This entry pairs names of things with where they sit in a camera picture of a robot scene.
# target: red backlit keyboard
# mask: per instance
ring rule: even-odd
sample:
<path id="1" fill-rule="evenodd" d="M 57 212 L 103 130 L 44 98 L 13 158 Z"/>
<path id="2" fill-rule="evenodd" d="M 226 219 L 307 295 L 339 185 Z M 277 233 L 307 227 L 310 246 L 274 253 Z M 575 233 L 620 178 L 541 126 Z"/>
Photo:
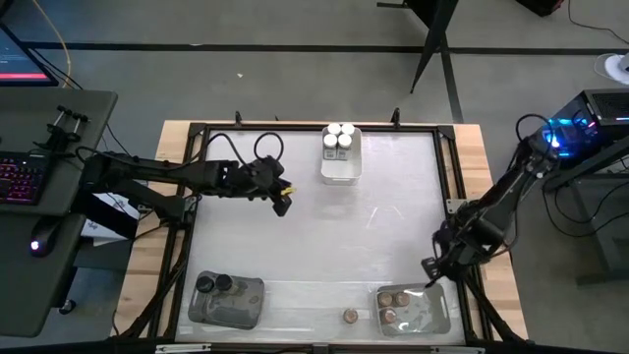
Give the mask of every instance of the red backlit keyboard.
<path id="1" fill-rule="evenodd" d="M 0 151 L 0 204 L 36 205 L 49 163 L 44 154 Z"/>

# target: wooden table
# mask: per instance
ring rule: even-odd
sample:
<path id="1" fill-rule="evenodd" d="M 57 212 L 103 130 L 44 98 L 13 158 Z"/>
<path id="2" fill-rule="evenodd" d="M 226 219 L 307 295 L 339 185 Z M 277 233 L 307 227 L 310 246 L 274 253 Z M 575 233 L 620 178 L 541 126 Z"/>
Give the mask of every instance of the wooden table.
<path id="1" fill-rule="evenodd" d="M 166 121 L 159 140 L 156 159 L 181 161 L 184 156 L 184 147 L 186 145 L 188 130 L 191 121 Z M 208 121 L 202 123 L 211 123 L 212 125 L 233 125 L 233 121 Z M 256 124 L 285 124 L 287 122 L 255 122 Z M 291 124 L 320 124 L 321 127 L 326 122 L 290 122 Z M 390 123 L 356 123 L 362 125 L 381 125 Z M 405 124 L 405 126 L 426 125 L 426 124 Z M 481 127 L 478 125 L 454 125 L 456 136 L 456 146 L 459 154 L 459 161 L 463 174 L 463 182 L 468 199 L 476 199 L 482 196 L 492 185 L 491 175 L 489 174 L 489 166 L 486 160 L 485 146 L 483 144 L 483 136 Z M 451 159 L 447 156 L 448 148 L 444 146 L 444 155 L 446 160 L 446 170 L 448 172 L 448 180 L 451 193 L 456 192 L 454 184 L 454 174 L 452 165 L 449 163 Z M 161 183 L 151 183 L 151 188 L 163 195 L 174 195 L 177 187 Z M 157 219 L 148 217 L 139 226 L 138 233 L 142 233 L 157 225 Z M 124 331 L 136 319 L 140 312 L 144 309 L 150 298 L 155 292 L 157 286 L 162 258 L 164 255 L 166 244 L 167 229 L 162 228 L 145 235 L 134 244 L 127 274 L 123 284 L 118 308 L 116 310 L 115 322 L 117 327 Z M 175 250 L 173 258 L 177 258 L 181 249 L 181 241 L 183 231 L 177 237 L 175 242 Z M 491 301 L 496 310 L 509 323 L 511 328 L 520 336 L 528 337 L 527 330 L 520 307 L 520 298 L 518 289 L 511 267 L 509 254 L 504 254 L 493 259 L 489 264 L 482 265 L 481 274 L 488 299 Z M 170 315 L 171 289 L 163 304 L 161 316 L 161 324 L 158 333 L 162 333 L 168 317 Z M 474 329 L 477 335 L 481 335 L 481 321 L 478 307 L 473 300 L 471 294 L 468 295 L 470 300 L 470 308 L 472 310 L 472 318 Z"/>

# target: computer mouse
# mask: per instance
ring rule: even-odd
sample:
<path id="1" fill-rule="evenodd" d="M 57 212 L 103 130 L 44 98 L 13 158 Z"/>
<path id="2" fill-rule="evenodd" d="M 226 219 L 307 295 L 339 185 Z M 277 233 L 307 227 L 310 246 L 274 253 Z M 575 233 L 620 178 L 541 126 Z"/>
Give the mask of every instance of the computer mouse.
<path id="1" fill-rule="evenodd" d="M 55 247 L 59 226 L 63 217 L 43 216 L 30 233 L 30 254 L 46 257 Z"/>

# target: monitor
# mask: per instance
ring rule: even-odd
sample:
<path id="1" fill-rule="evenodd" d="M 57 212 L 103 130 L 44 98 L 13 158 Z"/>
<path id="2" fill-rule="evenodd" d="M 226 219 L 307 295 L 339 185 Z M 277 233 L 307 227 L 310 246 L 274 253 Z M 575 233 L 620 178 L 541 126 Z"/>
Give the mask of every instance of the monitor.
<path id="1" fill-rule="evenodd" d="M 0 87 L 49 87 L 57 84 L 43 65 L 0 24 Z"/>

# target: white bottle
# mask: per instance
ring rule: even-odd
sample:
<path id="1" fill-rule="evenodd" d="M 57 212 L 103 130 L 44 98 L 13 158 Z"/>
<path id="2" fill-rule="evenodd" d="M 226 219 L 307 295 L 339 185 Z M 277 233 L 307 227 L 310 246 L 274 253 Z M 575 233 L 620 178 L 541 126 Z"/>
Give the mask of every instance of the white bottle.
<path id="1" fill-rule="evenodd" d="M 328 134 L 323 137 L 323 158 L 336 159 L 336 136 Z"/>
<path id="2" fill-rule="evenodd" d="M 338 123 L 330 123 L 330 125 L 327 126 L 327 134 L 338 137 L 341 134 L 341 125 Z"/>
<path id="3" fill-rule="evenodd" d="M 354 136 L 355 131 L 356 131 L 356 128 L 354 128 L 354 125 L 351 123 L 345 123 L 341 127 L 341 134 L 347 134 L 350 137 Z"/>
<path id="4" fill-rule="evenodd" d="M 338 137 L 338 151 L 336 152 L 336 159 L 346 160 L 352 155 L 352 137 L 347 134 L 341 134 Z"/>

